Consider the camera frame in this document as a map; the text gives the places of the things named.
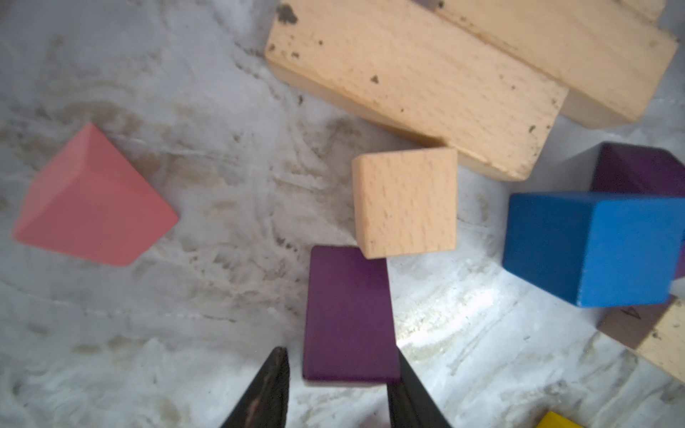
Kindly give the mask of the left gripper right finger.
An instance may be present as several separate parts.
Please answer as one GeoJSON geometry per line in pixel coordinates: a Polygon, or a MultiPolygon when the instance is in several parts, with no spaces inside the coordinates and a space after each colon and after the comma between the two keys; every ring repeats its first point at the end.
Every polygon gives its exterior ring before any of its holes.
{"type": "Polygon", "coordinates": [[[387,385],[392,428],[451,428],[441,410],[399,352],[401,377],[387,385]]]}

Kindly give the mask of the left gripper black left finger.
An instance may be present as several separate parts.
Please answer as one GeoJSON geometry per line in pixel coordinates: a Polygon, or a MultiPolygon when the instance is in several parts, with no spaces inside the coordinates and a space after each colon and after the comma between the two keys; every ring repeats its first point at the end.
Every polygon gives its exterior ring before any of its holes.
{"type": "Polygon", "coordinates": [[[285,347],[274,348],[221,428],[283,428],[290,392],[285,347]]]}

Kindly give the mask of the purple brick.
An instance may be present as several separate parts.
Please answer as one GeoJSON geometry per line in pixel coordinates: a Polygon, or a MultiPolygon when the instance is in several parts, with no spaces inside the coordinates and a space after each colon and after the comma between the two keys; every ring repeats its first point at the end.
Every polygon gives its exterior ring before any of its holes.
{"type": "Polygon", "coordinates": [[[368,260],[357,247],[313,247],[303,378],[392,383],[400,376],[387,261],[368,260]]]}

